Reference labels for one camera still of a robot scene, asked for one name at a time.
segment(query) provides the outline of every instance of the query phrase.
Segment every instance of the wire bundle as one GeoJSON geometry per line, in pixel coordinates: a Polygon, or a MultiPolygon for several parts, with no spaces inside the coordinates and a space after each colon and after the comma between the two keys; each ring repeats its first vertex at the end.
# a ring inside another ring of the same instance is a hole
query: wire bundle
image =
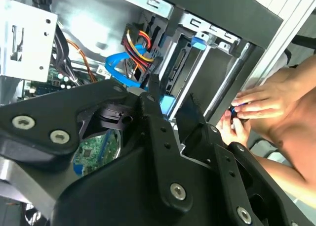
{"type": "MultiPolygon", "coordinates": [[[[51,0],[33,0],[33,6],[38,7],[40,9],[50,11],[51,0]]],[[[76,45],[74,42],[67,40],[58,25],[56,25],[55,36],[54,36],[54,47],[52,49],[51,55],[51,64],[55,67],[55,69],[63,74],[64,76],[68,76],[70,80],[72,80],[77,86],[82,85],[83,83],[78,80],[76,76],[69,56],[69,46],[68,43],[77,49],[79,54],[82,56],[85,66],[87,67],[88,74],[91,82],[96,82],[96,78],[90,70],[89,63],[86,59],[83,51],[76,45]]]]}
{"type": "Polygon", "coordinates": [[[87,58],[86,58],[85,54],[83,53],[83,51],[79,48],[79,46],[78,46],[77,44],[75,44],[75,43],[72,42],[71,40],[67,40],[67,42],[68,42],[69,44],[71,44],[74,48],[76,48],[76,50],[77,50],[77,51],[79,52],[79,54],[82,56],[83,61],[84,61],[84,64],[85,64],[85,66],[87,67],[90,80],[91,80],[93,83],[97,82],[97,80],[96,80],[94,74],[92,73],[92,71],[91,71],[91,69],[90,69],[90,65],[89,65],[89,63],[88,63],[88,61],[87,61],[87,58]]]}
{"type": "MultiPolygon", "coordinates": [[[[145,39],[147,43],[147,49],[150,49],[152,46],[150,37],[143,31],[139,31],[138,35],[145,39]]],[[[146,72],[154,59],[147,58],[139,53],[130,37],[130,30],[127,30],[126,39],[123,40],[123,45],[125,47],[126,53],[136,63],[136,67],[134,70],[140,68],[143,72],[146,72]]]]}

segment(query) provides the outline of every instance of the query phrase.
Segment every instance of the person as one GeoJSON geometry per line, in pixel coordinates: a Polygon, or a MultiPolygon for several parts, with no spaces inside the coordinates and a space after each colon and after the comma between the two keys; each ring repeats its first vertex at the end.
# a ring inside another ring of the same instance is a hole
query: person
{"type": "Polygon", "coordinates": [[[241,91],[232,105],[238,117],[233,119],[234,130],[229,111],[217,125],[223,141],[246,146],[253,129],[274,143],[293,167],[256,159],[284,191],[316,208],[316,55],[241,91]],[[242,124],[239,118],[249,121],[242,124]]]}

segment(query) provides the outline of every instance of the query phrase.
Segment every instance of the gray panel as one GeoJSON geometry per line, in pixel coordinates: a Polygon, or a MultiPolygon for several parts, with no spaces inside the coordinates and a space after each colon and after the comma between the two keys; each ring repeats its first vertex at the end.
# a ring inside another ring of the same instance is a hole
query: gray panel
{"type": "Polygon", "coordinates": [[[188,93],[194,93],[198,98],[202,112],[207,109],[224,81],[228,65],[231,64],[232,59],[235,60],[235,58],[219,49],[211,49],[208,53],[188,91],[188,93]]]}
{"type": "Polygon", "coordinates": [[[127,23],[140,19],[141,9],[123,0],[52,0],[63,32],[87,57],[104,57],[124,51],[121,39],[127,23]]]}

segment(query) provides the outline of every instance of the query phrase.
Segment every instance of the metal screw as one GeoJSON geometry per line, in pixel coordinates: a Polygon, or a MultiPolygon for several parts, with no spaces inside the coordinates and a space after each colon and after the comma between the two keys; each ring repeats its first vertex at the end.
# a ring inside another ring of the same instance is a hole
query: metal screw
{"type": "Polygon", "coordinates": [[[150,96],[150,95],[147,95],[147,98],[148,98],[150,101],[155,101],[155,99],[154,99],[152,96],[150,96]]]}
{"type": "Polygon", "coordinates": [[[177,200],[184,200],[186,198],[186,191],[178,183],[171,184],[170,191],[177,200]]]}
{"type": "Polygon", "coordinates": [[[245,224],[250,225],[252,223],[250,214],[243,207],[238,207],[237,213],[245,224]]]}
{"type": "Polygon", "coordinates": [[[214,126],[211,126],[211,130],[213,130],[215,133],[218,132],[218,130],[214,126]]]}
{"type": "Polygon", "coordinates": [[[245,150],[243,149],[242,146],[240,146],[239,144],[237,145],[238,149],[241,151],[241,152],[244,152],[245,150]]]}
{"type": "Polygon", "coordinates": [[[70,136],[65,131],[56,130],[50,134],[50,139],[53,143],[65,144],[70,140],[70,136]]]}
{"type": "Polygon", "coordinates": [[[120,87],[118,87],[118,86],[114,86],[113,88],[114,88],[114,90],[116,90],[116,91],[122,91],[122,89],[121,89],[120,87]]]}
{"type": "Polygon", "coordinates": [[[35,120],[29,116],[16,116],[12,119],[15,128],[29,130],[35,126],[35,120]]]}

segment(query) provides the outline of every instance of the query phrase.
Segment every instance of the black mounting arm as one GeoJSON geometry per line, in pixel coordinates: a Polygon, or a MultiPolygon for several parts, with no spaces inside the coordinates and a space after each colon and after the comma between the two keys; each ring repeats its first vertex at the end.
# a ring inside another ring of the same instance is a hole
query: black mounting arm
{"type": "Polygon", "coordinates": [[[120,157],[70,185],[51,226],[313,225],[242,145],[224,148],[192,96],[177,114],[180,155],[157,88],[150,78],[136,96],[106,80],[0,108],[0,155],[43,171],[65,170],[83,139],[121,130],[120,157]]]}

